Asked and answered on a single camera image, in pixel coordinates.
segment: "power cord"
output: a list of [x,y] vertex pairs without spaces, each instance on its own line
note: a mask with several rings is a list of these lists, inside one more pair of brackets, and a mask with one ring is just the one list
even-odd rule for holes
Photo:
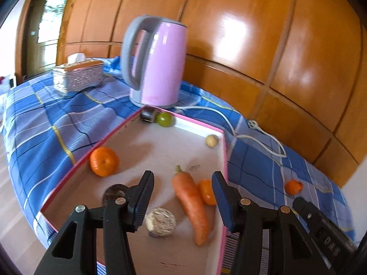
[[250,135],[238,135],[238,134],[236,134],[236,132],[234,131],[234,128],[233,128],[232,124],[227,119],[227,117],[223,113],[221,113],[220,111],[218,111],[218,110],[216,110],[214,108],[205,107],[205,106],[198,106],[198,105],[193,105],[193,106],[175,106],[174,108],[177,109],[177,110],[190,110],[190,109],[193,109],[193,110],[209,110],[209,111],[216,112],[216,113],[220,114],[223,117],[223,119],[227,122],[227,124],[229,125],[229,128],[231,129],[231,132],[232,132],[232,134],[233,134],[233,136],[235,138],[249,138],[250,140],[253,140],[253,141],[257,142],[261,147],[263,147],[270,154],[272,154],[274,156],[277,156],[277,157],[281,157],[281,158],[286,158],[287,157],[287,153],[286,153],[283,145],[280,143],[280,141],[278,141],[277,138],[274,137],[274,136],[272,136],[271,134],[268,134],[267,132],[263,131],[255,120],[248,120],[247,125],[251,129],[255,129],[257,131],[260,131],[261,133],[263,133],[263,134],[269,136],[270,138],[272,138],[273,140],[275,140],[276,143],[279,145],[279,147],[280,147],[280,149],[281,149],[281,151],[282,151],[283,154],[276,153],[276,152],[270,150],[261,141],[259,141],[258,139],[254,138],[254,137],[252,137]]

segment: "electric kettle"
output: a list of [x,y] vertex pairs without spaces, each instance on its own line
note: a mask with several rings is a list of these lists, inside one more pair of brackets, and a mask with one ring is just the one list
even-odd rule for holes
[[[141,30],[145,32],[133,57]],[[175,105],[184,72],[186,41],[187,27],[175,20],[143,15],[131,22],[122,44],[120,68],[131,87],[132,103],[139,107]]]

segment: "door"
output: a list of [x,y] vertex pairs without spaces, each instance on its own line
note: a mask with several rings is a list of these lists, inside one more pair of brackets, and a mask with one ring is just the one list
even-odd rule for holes
[[57,42],[67,0],[33,0],[28,18],[26,79],[56,65]]

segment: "kettle handle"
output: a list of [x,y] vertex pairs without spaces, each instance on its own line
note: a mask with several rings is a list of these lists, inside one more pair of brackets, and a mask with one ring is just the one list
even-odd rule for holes
[[[148,59],[155,31],[160,23],[160,17],[145,14],[135,18],[126,29],[121,48],[120,67],[124,81],[129,87],[136,91],[140,89],[143,69]],[[139,53],[136,58],[135,77],[133,77],[131,73],[132,53],[136,37],[140,30],[146,31],[146,34],[144,34],[143,40],[141,41]]]

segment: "tissue box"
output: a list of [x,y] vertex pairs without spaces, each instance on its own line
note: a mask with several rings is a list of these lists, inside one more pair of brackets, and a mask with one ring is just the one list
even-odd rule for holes
[[53,69],[54,88],[63,97],[72,97],[88,87],[98,86],[103,81],[103,62],[85,60],[62,64]]

